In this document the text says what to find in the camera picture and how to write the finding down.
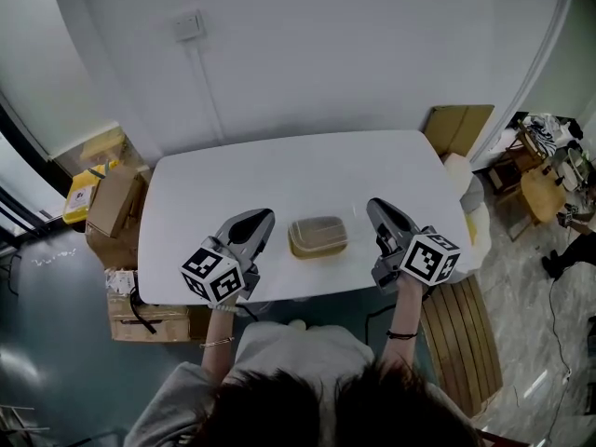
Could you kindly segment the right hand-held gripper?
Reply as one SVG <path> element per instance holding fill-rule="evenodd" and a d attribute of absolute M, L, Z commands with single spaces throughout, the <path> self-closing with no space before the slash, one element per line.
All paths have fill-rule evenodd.
<path fill-rule="evenodd" d="M 368 201 L 366 211 L 381 250 L 372 268 L 380 291 L 395 291 L 402 274 L 429 288 L 451 276 L 460 258 L 460 248 L 433 226 L 418 227 L 406 213 L 379 197 Z"/>

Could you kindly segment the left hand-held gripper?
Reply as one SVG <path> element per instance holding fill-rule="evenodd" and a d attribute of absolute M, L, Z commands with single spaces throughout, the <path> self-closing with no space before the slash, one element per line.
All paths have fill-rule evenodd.
<path fill-rule="evenodd" d="M 234 295 L 250 299 L 260 280 L 255 261 L 274 226 L 271 209 L 248 210 L 226 220 L 180 267 L 187 288 L 209 304 Z"/>

